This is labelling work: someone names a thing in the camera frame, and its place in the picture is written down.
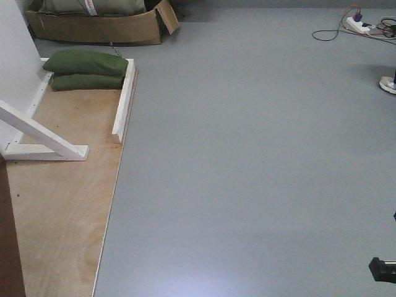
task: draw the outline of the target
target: white sneaker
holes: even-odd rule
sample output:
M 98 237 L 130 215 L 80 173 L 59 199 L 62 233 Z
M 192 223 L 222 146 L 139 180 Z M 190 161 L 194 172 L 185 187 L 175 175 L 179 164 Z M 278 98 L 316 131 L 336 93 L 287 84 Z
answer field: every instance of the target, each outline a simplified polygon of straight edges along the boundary
M 386 92 L 396 94 L 396 84 L 394 83 L 394 79 L 391 77 L 381 77 L 381 80 L 379 81 L 379 86 Z

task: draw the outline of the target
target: white wooden frame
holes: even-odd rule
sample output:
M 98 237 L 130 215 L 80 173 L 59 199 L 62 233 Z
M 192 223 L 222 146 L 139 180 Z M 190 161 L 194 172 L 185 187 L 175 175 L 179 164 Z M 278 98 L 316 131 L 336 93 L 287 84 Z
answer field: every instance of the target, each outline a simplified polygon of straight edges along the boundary
M 134 60 L 127 60 L 128 67 L 112 130 L 112 136 L 115 142 L 119 144 L 123 142 L 125 137 L 137 78 L 137 69 Z M 26 114 L 21 113 L 11 105 L 0 100 L 0 119 L 19 130 L 12 143 L 8 144 L 5 150 L 0 147 L 0 153 L 4 159 L 53 161 L 84 161 L 87 159 L 89 152 L 87 145 L 73 145 L 32 119 L 48 88 L 48 83 L 52 75 L 49 72 L 45 76 Z M 34 139 L 39 140 L 41 144 L 20 144 L 24 134 L 28 134 Z

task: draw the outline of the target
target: open cardboard box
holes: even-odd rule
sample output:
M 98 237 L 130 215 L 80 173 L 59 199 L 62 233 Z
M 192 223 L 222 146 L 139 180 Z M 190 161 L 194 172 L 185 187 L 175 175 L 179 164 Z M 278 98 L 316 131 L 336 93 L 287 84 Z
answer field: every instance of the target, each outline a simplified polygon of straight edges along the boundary
M 168 0 L 161 0 L 151 11 L 127 17 L 52 15 L 39 12 L 42 0 L 33 0 L 26 18 L 37 38 L 82 43 L 161 43 L 164 26 L 170 34 L 179 22 Z

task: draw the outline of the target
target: power strip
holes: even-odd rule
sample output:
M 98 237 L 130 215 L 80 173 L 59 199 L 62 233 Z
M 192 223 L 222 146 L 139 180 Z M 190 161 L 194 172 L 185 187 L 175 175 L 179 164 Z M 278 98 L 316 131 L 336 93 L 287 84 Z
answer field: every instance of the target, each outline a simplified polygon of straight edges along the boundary
M 346 18 L 346 22 L 352 27 L 354 31 L 360 33 L 360 34 L 367 34 L 370 32 L 369 27 L 364 27 L 362 22 L 355 22 L 353 20 L 353 17 L 348 17 Z

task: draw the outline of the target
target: green sandbag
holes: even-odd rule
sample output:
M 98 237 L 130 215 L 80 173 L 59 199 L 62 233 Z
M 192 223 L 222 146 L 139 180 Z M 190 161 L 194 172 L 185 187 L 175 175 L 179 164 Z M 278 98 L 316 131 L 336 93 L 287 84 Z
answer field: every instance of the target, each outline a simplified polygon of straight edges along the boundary
M 145 12 L 144 0 L 93 0 L 98 14 L 135 15 Z M 44 0 L 43 12 L 83 12 L 87 13 L 84 0 Z
M 66 49 L 58 51 L 44 63 L 43 68 L 57 74 L 87 73 L 99 75 L 125 75 L 128 61 L 113 54 Z
M 54 74 L 51 88 L 54 91 L 98 89 L 123 87 L 124 76 L 106 76 L 97 74 Z

